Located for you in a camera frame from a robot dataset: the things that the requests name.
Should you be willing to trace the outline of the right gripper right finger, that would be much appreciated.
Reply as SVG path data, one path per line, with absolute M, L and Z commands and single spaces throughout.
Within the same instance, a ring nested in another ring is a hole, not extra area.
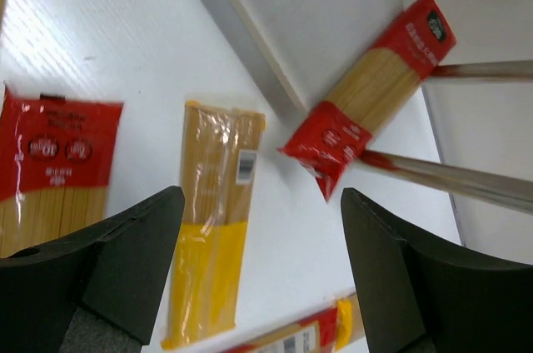
M 354 188 L 346 246 L 371 352 L 530 352 L 532 267 L 473 251 Z

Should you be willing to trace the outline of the red spaghetti bag top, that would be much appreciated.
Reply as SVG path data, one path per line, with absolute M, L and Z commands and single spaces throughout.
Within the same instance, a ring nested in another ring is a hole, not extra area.
M 455 45 L 436 1 L 416 0 L 310 111 L 280 153 L 299 161 L 330 199 L 346 168 Z

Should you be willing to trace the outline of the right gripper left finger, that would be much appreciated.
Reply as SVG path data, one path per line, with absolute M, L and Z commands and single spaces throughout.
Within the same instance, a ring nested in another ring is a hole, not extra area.
M 3 352 L 138 352 L 149 345 L 185 199 L 170 186 L 1 260 Z

